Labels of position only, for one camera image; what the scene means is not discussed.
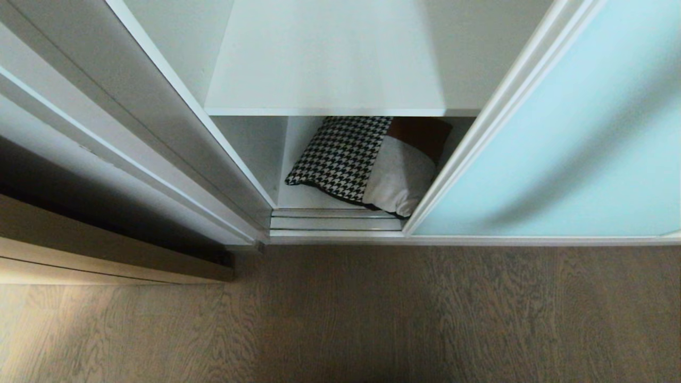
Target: shelf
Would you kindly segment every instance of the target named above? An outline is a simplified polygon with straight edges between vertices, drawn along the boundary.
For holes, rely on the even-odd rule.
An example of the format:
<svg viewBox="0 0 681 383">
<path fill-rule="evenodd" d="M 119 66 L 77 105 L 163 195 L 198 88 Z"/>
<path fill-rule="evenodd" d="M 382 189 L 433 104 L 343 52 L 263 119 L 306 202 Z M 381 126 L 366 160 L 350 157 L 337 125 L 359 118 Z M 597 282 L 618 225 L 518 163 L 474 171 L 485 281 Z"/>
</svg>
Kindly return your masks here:
<svg viewBox="0 0 681 383">
<path fill-rule="evenodd" d="M 474 116 L 550 0 L 236 0 L 211 115 Z"/>
</svg>

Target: floor board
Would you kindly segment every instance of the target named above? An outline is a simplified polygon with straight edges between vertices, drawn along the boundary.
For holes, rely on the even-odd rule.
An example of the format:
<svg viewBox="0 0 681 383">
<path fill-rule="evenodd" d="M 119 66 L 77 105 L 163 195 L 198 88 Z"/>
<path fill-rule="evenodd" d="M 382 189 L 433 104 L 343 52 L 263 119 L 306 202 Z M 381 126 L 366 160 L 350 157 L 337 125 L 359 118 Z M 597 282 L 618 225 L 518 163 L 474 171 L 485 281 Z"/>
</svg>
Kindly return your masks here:
<svg viewBox="0 0 681 383">
<path fill-rule="evenodd" d="M 0 286 L 0 382 L 679 382 L 680 264 L 279 246 L 222 286 Z"/>
</svg>

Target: black and white houndstooth pattern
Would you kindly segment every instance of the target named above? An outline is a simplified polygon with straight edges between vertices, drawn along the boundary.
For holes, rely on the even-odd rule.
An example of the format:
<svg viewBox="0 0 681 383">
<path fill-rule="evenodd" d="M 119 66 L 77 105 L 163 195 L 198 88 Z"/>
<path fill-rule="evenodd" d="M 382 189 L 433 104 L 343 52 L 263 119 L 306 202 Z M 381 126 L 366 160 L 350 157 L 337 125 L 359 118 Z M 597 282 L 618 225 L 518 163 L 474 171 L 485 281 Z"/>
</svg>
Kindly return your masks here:
<svg viewBox="0 0 681 383">
<path fill-rule="evenodd" d="M 326 117 L 286 177 L 286 185 L 314 185 L 361 203 L 391 122 L 392 117 Z"/>
</svg>

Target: wood grain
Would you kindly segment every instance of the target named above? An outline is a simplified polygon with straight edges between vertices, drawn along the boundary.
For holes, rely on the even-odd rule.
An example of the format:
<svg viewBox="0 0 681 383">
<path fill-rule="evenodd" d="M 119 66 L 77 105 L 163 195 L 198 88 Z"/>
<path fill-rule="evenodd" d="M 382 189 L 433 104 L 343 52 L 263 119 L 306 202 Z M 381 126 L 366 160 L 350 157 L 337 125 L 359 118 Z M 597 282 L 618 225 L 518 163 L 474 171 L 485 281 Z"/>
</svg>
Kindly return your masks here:
<svg viewBox="0 0 681 383">
<path fill-rule="evenodd" d="M 680 254 L 269 247 L 223 286 L 0 286 L 0 382 L 679 382 Z"/>
<path fill-rule="evenodd" d="M 0 256 L 4 258 L 180 284 L 221 283 L 234 278 L 229 267 L 90 226 L 1 194 L 0 210 Z"/>
<path fill-rule="evenodd" d="M 25 249 L 26 252 L 17 252 L 17 249 Z M 21 260 L 4 258 L 10 256 Z M 34 263 L 34 259 L 45 263 Z M 69 259 L 78 258 L 77 263 L 68 264 Z M 93 263 L 100 263 L 105 271 L 129 274 L 130 268 L 135 268 L 136 277 L 119 277 L 118 275 L 101 274 L 98 272 L 68 269 L 65 267 L 78 267 L 86 269 Z M 139 279 L 139 276 L 159 276 L 158 271 L 143 269 L 137 266 L 117 264 L 115 262 L 94 260 L 64 251 L 47 249 L 45 247 L 20 243 L 5 238 L 0 238 L 0 284 L 42 284 L 42 285 L 140 285 L 140 284 L 164 284 L 165 282 L 152 279 Z"/>
</svg>

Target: wardrobe compartment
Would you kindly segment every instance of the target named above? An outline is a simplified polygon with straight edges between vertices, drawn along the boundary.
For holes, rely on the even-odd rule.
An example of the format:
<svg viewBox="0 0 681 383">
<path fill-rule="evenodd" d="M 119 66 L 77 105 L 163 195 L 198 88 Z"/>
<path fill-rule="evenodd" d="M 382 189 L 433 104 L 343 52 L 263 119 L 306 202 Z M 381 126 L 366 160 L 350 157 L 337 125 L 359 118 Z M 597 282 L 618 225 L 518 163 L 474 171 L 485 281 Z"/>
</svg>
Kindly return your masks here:
<svg viewBox="0 0 681 383">
<path fill-rule="evenodd" d="M 213 126 L 207 128 L 270 202 L 275 217 L 306 209 L 318 217 L 356 211 L 392 221 L 391 215 L 363 212 L 315 188 L 286 185 L 324 116 L 448 122 L 453 129 L 434 161 L 437 173 L 551 4 L 107 2 L 129 28 L 137 23 L 143 29 L 167 63 L 161 71 L 172 68 L 200 106 L 195 112 L 210 116 Z"/>
</svg>

